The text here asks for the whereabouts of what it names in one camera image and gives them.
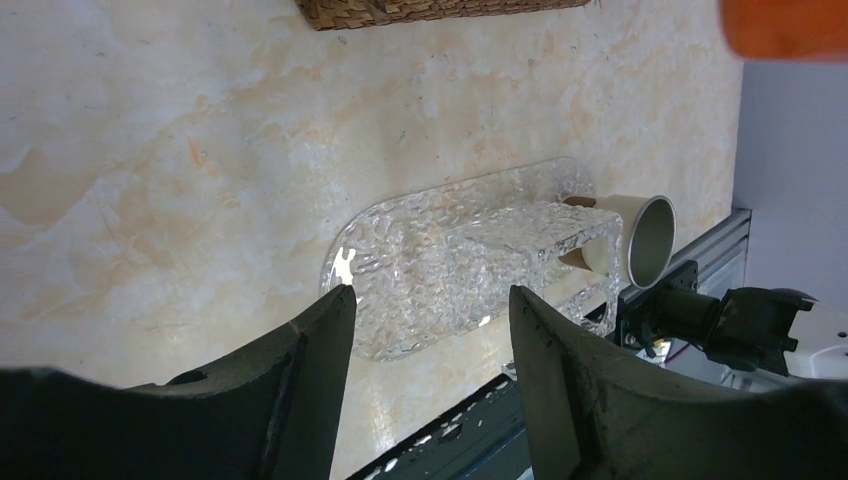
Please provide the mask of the metal cup orange base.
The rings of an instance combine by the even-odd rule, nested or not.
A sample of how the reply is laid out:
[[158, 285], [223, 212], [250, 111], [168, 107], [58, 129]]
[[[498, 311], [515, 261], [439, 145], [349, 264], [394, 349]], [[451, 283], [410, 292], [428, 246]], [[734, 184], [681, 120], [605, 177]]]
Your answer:
[[639, 289], [648, 289], [663, 277], [677, 231], [676, 212], [668, 197], [571, 196], [564, 203], [612, 211], [621, 216], [623, 228], [618, 271], [624, 280]]

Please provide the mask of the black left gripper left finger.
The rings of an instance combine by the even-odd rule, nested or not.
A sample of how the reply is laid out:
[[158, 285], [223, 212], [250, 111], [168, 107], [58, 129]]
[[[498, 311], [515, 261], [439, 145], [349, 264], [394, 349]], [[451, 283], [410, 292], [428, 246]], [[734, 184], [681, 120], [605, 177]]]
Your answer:
[[355, 316], [354, 289], [338, 286], [230, 354], [132, 388], [158, 477], [328, 478]]

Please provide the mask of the clear textured plastic tray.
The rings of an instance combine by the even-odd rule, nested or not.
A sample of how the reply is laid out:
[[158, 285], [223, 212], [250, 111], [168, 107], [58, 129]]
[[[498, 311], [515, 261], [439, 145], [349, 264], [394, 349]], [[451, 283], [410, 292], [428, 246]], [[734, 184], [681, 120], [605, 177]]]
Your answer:
[[374, 204], [334, 239], [319, 277], [357, 302], [353, 352], [396, 361], [504, 315], [525, 286], [598, 335], [616, 325], [623, 222], [571, 206], [588, 170], [559, 157]]

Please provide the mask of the orange translucent plastic mug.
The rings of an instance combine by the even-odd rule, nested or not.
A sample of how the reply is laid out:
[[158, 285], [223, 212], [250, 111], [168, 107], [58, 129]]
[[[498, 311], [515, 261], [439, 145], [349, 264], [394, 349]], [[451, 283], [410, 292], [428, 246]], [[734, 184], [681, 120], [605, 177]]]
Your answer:
[[725, 40], [746, 60], [847, 62], [847, 0], [721, 0]]

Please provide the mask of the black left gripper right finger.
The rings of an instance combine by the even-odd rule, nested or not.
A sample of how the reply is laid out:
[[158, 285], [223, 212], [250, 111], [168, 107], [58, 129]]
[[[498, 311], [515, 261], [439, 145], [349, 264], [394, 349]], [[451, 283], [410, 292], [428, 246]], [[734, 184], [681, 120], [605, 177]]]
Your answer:
[[509, 324], [538, 479], [754, 479], [742, 394], [653, 366], [514, 285]]

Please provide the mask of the brown wicker divided basket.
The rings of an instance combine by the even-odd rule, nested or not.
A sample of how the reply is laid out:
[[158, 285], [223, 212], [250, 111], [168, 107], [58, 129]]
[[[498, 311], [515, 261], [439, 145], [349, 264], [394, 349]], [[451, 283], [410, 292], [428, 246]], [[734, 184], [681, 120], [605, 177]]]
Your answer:
[[299, 0], [316, 31], [353, 30], [396, 23], [514, 15], [582, 7], [577, 0]]

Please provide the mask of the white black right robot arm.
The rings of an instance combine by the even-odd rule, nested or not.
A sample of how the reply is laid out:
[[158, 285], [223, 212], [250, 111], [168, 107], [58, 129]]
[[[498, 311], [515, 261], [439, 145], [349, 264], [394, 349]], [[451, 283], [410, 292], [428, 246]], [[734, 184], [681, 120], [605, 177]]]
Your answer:
[[651, 351], [678, 339], [733, 372], [776, 380], [847, 378], [847, 314], [791, 289], [741, 287], [720, 298], [698, 292], [686, 261], [618, 313], [621, 346]]

